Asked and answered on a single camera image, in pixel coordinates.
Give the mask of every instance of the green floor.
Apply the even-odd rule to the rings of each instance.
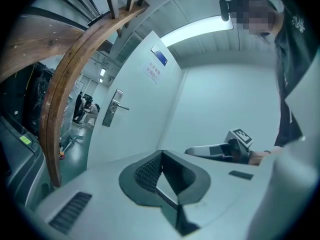
[[[62,186],[72,181],[87,169],[92,132],[92,128],[84,128],[76,123],[72,123],[71,134],[83,136],[83,139],[76,139],[74,146],[65,153],[65,158],[60,160]]]

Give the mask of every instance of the hand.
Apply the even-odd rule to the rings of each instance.
[[[256,152],[256,151],[250,151],[250,160],[249,160],[249,165],[252,166],[258,166],[262,159],[265,156],[269,156],[270,153],[268,152]]]

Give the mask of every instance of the door handle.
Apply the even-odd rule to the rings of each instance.
[[[116,102],[114,102],[113,105],[114,105],[114,106],[117,106],[117,107],[119,107],[119,108],[121,108],[121,109],[124,109],[124,110],[130,110],[130,108],[128,108],[128,107],[126,107],[126,106],[121,106],[119,103],[116,103]]]
[[[108,110],[105,113],[105,116],[104,116],[104,119],[102,122],[103,126],[110,127],[111,122],[112,122],[112,120],[115,116],[115,113],[117,111],[117,108],[121,108],[124,110],[130,110],[128,107],[120,105],[120,101],[121,101],[121,98],[123,95],[124,95],[123,91],[116,89],[116,91],[113,95],[113,98],[109,104]]]

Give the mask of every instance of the ceiling light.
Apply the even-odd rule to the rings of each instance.
[[[231,17],[228,21],[223,21],[221,16],[214,16],[210,18],[201,19],[192,22],[188,25],[184,25],[165,36],[161,37],[161,41],[166,47],[169,47],[175,43],[182,40],[199,36],[202,34],[222,31],[222,30],[232,30],[234,28]]]
[[[102,77],[103,77],[103,76],[104,76],[104,74],[105,74],[105,72],[106,72],[106,70],[105,70],[104,68],[102,68],[102,69],[101,69],[101,71],[100,71],[100,76],[102,76]]]

